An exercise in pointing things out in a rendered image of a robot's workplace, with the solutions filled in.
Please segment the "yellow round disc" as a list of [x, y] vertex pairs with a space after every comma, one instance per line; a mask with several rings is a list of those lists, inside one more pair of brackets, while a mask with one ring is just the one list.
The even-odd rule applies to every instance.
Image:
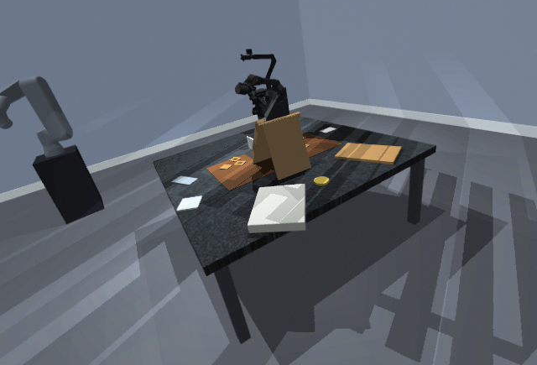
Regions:
[[314, 184], [318, 186], [328, 185], [329, 184], [329, 178], [325, 176], [320, 176], [314, 179]]

